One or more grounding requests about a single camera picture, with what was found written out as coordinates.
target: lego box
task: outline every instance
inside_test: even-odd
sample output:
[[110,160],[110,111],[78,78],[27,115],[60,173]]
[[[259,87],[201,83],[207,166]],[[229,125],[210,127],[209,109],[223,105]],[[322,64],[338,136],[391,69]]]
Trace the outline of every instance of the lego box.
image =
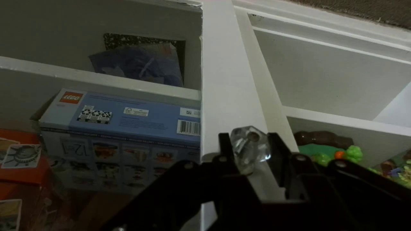
[[66,187],[140,192],[179,160],[200,159],[200,110],[62,89],[39,120]]

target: blue box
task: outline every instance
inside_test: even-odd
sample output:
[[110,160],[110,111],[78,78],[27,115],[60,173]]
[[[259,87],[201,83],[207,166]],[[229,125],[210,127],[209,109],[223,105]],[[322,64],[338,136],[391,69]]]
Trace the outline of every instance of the blue box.
[[138,193],[179,160],[200,161],[200,110],[62,89],[39,120],[70,188]]

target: lego logo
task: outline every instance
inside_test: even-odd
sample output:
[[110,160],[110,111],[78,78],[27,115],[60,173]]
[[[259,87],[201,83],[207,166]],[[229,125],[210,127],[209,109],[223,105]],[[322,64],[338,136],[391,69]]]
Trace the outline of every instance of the lego logo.
[[69,103],[79,103],[79,101],[81,100],[83,97],[83,93],[79,93],[79,92],[66,92],[61,101],[62,102],[69,102]]

